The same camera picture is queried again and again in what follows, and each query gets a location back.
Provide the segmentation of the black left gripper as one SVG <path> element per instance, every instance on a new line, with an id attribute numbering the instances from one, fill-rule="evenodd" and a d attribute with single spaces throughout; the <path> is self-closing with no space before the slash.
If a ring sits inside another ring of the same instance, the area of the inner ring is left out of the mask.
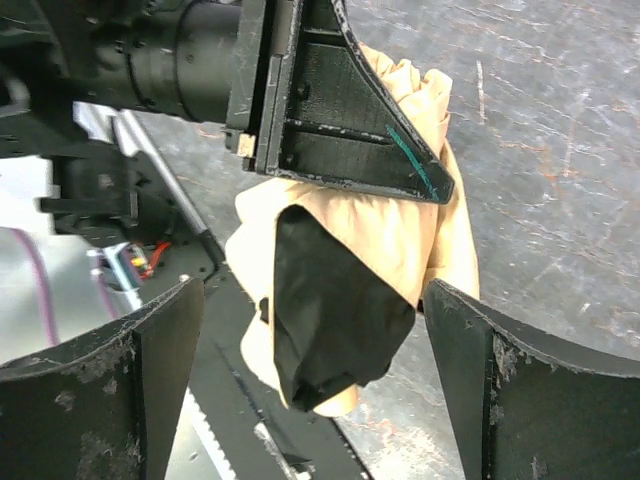
<path id="1" fill-rule="evenodd" d="M 374 72 L 342 1 L 232 1 L 225 146 L 245 171 L 447 203 L 454 181 Z"/>

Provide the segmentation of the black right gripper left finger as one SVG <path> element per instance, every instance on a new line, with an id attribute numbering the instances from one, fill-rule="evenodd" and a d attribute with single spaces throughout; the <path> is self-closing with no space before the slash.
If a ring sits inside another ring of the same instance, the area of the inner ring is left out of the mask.
<path id="1" fill-rule="evenodd" d="M 190 279 L 2 365 L 2 478 L 164 478 L 203 315 L 203 283 Z"/>

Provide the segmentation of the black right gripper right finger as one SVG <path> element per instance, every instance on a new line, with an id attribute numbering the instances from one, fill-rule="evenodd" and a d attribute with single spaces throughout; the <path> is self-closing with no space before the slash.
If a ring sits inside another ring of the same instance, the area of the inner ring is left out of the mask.
<path id="1" fill-rule="evenodd" d="M 525 324 L 440 279 L 423 307 L 466 478 L 638 478 L 638 361 Z"/>

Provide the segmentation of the beige folding umbrella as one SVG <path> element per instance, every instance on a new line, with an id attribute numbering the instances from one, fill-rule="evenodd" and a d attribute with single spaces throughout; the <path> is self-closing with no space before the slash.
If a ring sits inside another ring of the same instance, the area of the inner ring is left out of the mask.
<path id="1" fill-rule="evenodd" d="M 447 140 L 451 78 L 364 55 L 454 181 L 444 205 L 273 178 L 239 193 L 228 265 L 254 302 L 241 354 L 291 410 L 338 417 L 383 377 L 426 285 L 479 294 L 462 176 Z"/>

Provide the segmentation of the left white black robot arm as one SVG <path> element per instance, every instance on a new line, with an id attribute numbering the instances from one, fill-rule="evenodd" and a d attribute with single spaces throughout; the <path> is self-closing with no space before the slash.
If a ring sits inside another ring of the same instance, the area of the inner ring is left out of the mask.
<path id="1" fill-rule="evenodd" d="M 152 244 L 184 197 L 114 143 L 90 102 L 225 127 L 245 170 L 436 204 L 453 180 L 367 62 L 341 1 L 5 1 L 1 154 L 53 163 L 56 229 Z"/>

